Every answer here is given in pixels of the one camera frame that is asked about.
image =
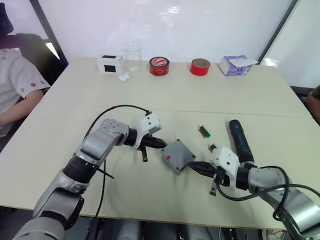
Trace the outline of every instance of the table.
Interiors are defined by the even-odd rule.
[[[33,209],[42,192],[81,143],[104,106],[42,102],[25,120],[0,154],[0,205]],[[309,117],[154,110],[167,143],[181,139],[199,161],[211,157],[208,145],[231,147],[228,122],[238,119],[259,166],[283,167],[294,183],[318,189],[320,127]],[[142,111],[120,108],[105,117],[137,127]],[[211,133],[198,132],[205,125]],[[208,226],[283,229],[272,219],[273,209],[259,198],[232,202],[209,194],[212,179],[187,168],[176,176],[161,160],[159,149],[147,149],[149,161],[131,147],[114,147],[107,158],[107,178],[101,217],[200,224]],[[95,214],[102,187],[97,173],[84,194],[82,215]],[[238,190],[237,196],[248,194]]]
[[[100,73],[95,58],[76,58],[41,102],[311,118],[272,66],[254,65],[246,76],[226,77],[212,64],[206,76],[195,76],[189,63],[171,62],[167,75],[153,76],[148,64],[144,61],[141,73],[121,82],[112,73]]]

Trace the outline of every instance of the black chair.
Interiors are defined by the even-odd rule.
[[[5,4],[0,3],[0,49],[19,48],[22,56],[28,59],[52,86],[67,65],[47,48],[40,36],[31,33],[9,35],[13,30]]]

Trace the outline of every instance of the red adhesive tape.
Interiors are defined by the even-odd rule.
[[[170,61],[163,56],[156,56],[150,59],[150,73],[155,76],[163,76],[169,72]]]
[[[193,59],[191,62],[190,72],[197,76],[204,76],[208,73],[210,62],[203,58]]]

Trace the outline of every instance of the black wire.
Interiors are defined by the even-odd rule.
[[[273,214],[272,214],[272,217],[274,220],[276,221],[279,221],[281,222],[281,219],[280,217],[278,217],[278,213],[283,209],[284,207],[284,204],[287,200],[287,197],[288,197],[288,193],[289,193],[289,178],[288,178],[288,175],[287,173],[285,172],[285,170],[283,170],[283,168],[279,167],[279,166],[263,166],[261,167],[261,169],[266,169],[266,168],[272,168],[272,169],[279,169],[283,176],[284,176],[284,193],[283,193],[283,196],[282,196],[282,199],[280,201],[280,203],[278,204],[278,206],[276,207],[276,209],[274,210]]]
[[[117,105],[117,106],[112,106],[106,110],[104,110],[102,113],[100,113],[96,118],[95,120],[92,122],[92,124],[90,125],[88,131],[86,131],[85,133],[85,136],[83,139],[85,139],[88,134],[91,132],[92,128],[94,127],[94,125],[96,124],[96,122],[99,120],[99,118],[104,115],[105,113],[113,110],[113,109],[116,109],[116,108],[120,108],[120,107],[130,107],[130,108],[135,108],[135,109],[140,109],[142,111],[145,111],[146,115],[150,114],[151,112],[149,110],[146,110],[142,107],[139,107],[139,106],[134,106],[134,105],[127,105],[127,104],[123,104],[123,105]],[[105,186],[106,186],[106,175],[110,176],[111,178],[113,178],[113,176],[109,175],[108,173],[106,173],[106,160],[103,162],[103,182],[102,182],[102,191],[101,191],[101,198],[100,198],[100,203],[99,203],[99,207],[96,211],[96,214],[94,216],[94,218],[96,219],[99,215],[99,212],[100,212],[100,209],[101,209],[101,206],[102,206],[102,202],[104,200],[104,194],[105,194]]]
[[[88,136],[88,134],[91,132],[91,130],[92,130],[92,128],[94,127],[94,125],[96,124],[96,122],[99,120],[99,118],[100,118],[103,114],[105,114],[105,113],[107,113],[107,112],[109,112],[109,111],[111,111],[111,110],[113,110],[113,109],[121,108],[121,107],[130,107],[130,108],[140,109],[140,110],[142,110],[142,111],[145,111],[146,114],[149,114],[149,113],[150,113],[149,110],[146,110],[146,109],[144,109],[144,108],[142,108],[142,107],[134,106],[134,105],[123,104],[123,105],[112,106],[112,107],[108,108],[107,110],[104,110],[102,113],[100,113],[100,114],[95,118],[95,120],[92,122],[91,126],[89,127],[88,131],[86,131],[86,134],[85,134],[85,136],[84,136],[83,139],[85,139],[86,136]]]
[[[106,171],[106,161],[104,161],[104,163],[103,163],[103,171],[104,171],[104,172]],[[100,212],[100,209],[101,209],[101,206],[102,206],[102,202],[103,202],[103,200],[104,200],[105,186],[106,186],[106,175],[103,174],[101,198],[100,198],[99,207],[98,207],[98,209],[97,209],[97,211],[96,211],[96,214],[95,214],[95,216],[94,216],[95,218],[98,217],[99,212]]]
[[[216,185],[216,189],[219,191],[219,193],[225,197],[226,199],[229,199],[231,201],[236,201],[236,202],[241,202],[241,201],[245,201],[245,200],[249,200],[249,199],[253,199],[253,198],[256,198],[256,197],[260,197],[261,195],[263,194],[266,194],[266,193],[269,193],[269,192],[272,192],[274,190],[277,190],[277,189],[282,189],[284,188],[286,185],[285,184],[280,184],[280,185],[276,185],[276,186],[272,186],[270,188],[267,188],[265,190],[262,190],[262,191],[259,191],[259,192],[256,192],[256,193],[253,193],[251,195],[248,195],[248,196],[242,196],[242,197],[233,197],[233,196],[229,196],[227,194],[225,194],[221,188],[220,188],[220,184],[217,184]],[[311,192],[313,192],[314,194],[316,194],[319,198],[320,198],[320,193],[316,190],[314,190],[313,188],[309,187],[309,186],[305,186],[305,185],[301,185],[301,184],[289,184],[289,188],[301,188],[301,189],[307,189]]]
[[[97,171],[100,172],[100,173],[102,173],[102,174],[104,174],[104,175],[106,175],[106,176],[108,176],[109,178],[115,179],[114,176],[112,176],[112,175],[110,175],[109,173],[101,170],[100,168],[98,168]]]

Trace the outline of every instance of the gray square device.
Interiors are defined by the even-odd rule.
[[[194,161],[196,156],[184,145],[180,139],[167,145],[161,149],[162,160],[168,164],[168,166],[177,175],[188,165],[188,163]]]

